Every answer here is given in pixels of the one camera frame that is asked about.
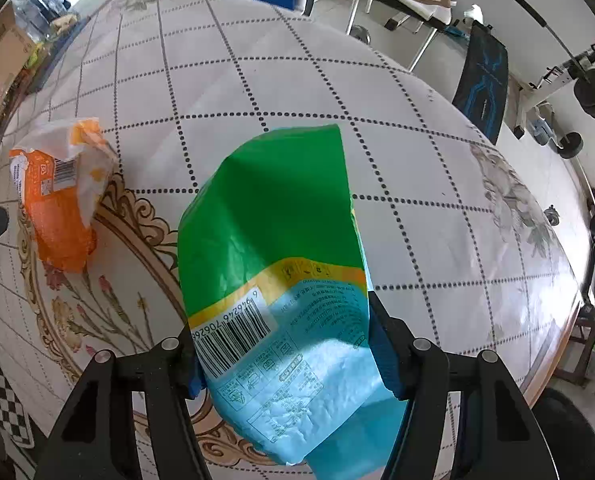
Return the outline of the green blue snack bag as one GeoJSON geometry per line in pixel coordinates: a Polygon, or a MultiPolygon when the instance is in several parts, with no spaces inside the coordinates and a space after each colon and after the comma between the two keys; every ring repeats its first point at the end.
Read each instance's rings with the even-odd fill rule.
{"type": "Polygon", "coordinates": [[[227,156],[180,220],[178,262],[221,417],[319,479],[381,468],[404,405],[369,346],[370,276],[339,127],[273,130],[227,156]]]}

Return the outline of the orange white snack bag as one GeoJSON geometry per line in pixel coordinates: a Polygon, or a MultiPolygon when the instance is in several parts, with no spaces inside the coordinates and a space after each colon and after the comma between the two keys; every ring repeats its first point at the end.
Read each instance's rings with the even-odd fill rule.
{"type": "Polygon", "coordinates": [[[32,130],[9,151],[10,171],[39,259],[78,273],[96,248],[92,219],[118,157],[96,117],[32,130]]]}

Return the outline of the black white checkered cloth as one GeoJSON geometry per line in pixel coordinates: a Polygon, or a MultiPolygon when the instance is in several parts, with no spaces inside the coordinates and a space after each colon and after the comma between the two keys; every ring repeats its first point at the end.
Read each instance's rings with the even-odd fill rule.
{"type": "Polygon", "coordinates": [[[0,365],[0,429],[5,432],[19,448],[33,448],[34,435],[30,419],[22,402],[6,379],[0,365]]]}

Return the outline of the white patterned tablecloth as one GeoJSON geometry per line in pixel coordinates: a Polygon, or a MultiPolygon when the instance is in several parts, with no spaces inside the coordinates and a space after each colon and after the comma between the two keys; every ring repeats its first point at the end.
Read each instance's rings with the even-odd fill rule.
{"type": "Polygon", "coordinates": [[[105,0],[0,145],[0,364],[47,434],[96,350],[148,349],[204,304],[219,228],[184,212],[266,131],[333,126],[342,154],[235,166],[231,220],[282,259],[325,263],[356,221],[390,314],[444,350],[491,349],[529,401],[551,373],[576,282],[518,174],[448,100],[337,30],[254,0],[105,0]],[[99,119],[118,157],[79,273],[46,269],[18,211],[9,151],[49,122],[99,119]]]}

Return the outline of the black blue banner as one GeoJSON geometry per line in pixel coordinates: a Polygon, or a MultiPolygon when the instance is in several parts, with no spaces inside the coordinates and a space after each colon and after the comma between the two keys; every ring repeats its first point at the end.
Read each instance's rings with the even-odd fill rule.
{"type": "Polygon", "coordinates": [[[497,143],[505,117],[508,82],[506,47],[488,27],[473,22],[453,104],[491,144],[497,143]]]}

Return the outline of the barbell with black weights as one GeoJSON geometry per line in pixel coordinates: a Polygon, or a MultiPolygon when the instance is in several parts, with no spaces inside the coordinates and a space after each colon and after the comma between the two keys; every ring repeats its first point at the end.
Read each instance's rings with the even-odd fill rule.
{"type": "MultiPolygon", "coordinates": [[[[528,132],[539,145],[552,145],[562,159],[573,159],[584,147],[581,134],[573,131],[564,136],[558,136],[555,130],[549,126],[547,119],[540,114],[539,107],[559,90],[569,84],[574,84],[573,92],[576,101],[586,115],[595,119],[595,67],[593,67],[595,64],[595,42],[581,54],[573,55],[547,21],[526,0],[513,1],[518,3],[541,28],[546,29],[552,38],[555,38],[555,41],[567,54],[568,59],[560,65],[549,68],[537,86],[520,89],[512,133],[520,140],[528,132]]],[[[581,173],[593,203],[589,229],[591,237],[595,237],[595,196],[584,170],[581,169],[581,173]]]]}

